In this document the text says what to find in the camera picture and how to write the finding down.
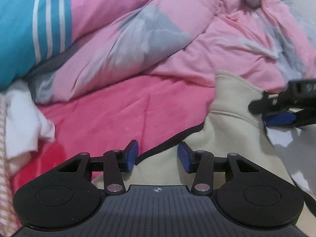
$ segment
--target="white stripe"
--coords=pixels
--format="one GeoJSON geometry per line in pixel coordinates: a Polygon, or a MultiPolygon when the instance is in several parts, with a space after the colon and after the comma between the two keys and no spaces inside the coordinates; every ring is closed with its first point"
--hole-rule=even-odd
{"type": "Polygon", "coordinates": [[[36,63],[39,63],[41,61],[41,55],[40,55],[40,49],[39,49],[40,48],[39,34],[37,30],[39,1],[40,0],[34,1],[33,22],[32,22],[33,45],[34,45],[34,50],[35,50],[36,63]]]}
{"type": "Polygon", "coordinates": [[[52,0],[46,0],[46,35],[47,35],[47,59],[53,53],[53,34],[52,34],[52,0]]]}
{"type": "Polygon", "coordinates": [[[60,52],[63,52],[66,46],[66,23],[65,23],[64,0],[59,0],[59,29],[60,29],[60,52]]]}

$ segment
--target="beige gingham cloth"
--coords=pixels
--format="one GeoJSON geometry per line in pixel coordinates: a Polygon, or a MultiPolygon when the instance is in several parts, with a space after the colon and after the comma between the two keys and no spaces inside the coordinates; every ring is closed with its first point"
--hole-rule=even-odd
{"type": "Polygon", "coordinates": [[[12,191],[8,175],[5,147],[6,103],[0,93],[0,234],[9,237],[18,230],[12,205],[12,191]]]}

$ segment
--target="red fabric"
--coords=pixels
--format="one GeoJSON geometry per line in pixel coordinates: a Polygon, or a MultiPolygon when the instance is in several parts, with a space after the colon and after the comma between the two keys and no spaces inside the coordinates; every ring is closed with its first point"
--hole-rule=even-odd
{"type": "Polygon", "coordinates": [[[56,126],[12,179],[13,191],[80,152],[101,156],[139,142],[139,154],[205,119],[214,89],[176,78],[139,76],[69,103],[39,107],[56,126]]]}

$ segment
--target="gray ribbed plate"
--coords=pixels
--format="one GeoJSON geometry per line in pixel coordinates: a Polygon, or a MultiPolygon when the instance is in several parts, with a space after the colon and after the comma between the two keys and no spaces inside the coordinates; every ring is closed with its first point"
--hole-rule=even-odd
{"type": "Polygon", "coordinates": [[[71,229],[41,232],[24,227],[14,237],[306,237],[288,226],[273,231],[243,228],[226,219],[211,199],[185,186],[133,185],[105,199],[90,219],[71,229]]]}

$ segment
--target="blue fabric with white stripes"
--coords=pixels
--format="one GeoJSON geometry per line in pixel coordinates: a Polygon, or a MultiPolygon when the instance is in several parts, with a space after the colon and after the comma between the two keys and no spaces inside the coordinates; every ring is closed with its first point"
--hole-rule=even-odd
{"type": "Polygon", "coordinates": [[[0,91],[71,45],[71,0],[0,0],[0,91]]]}

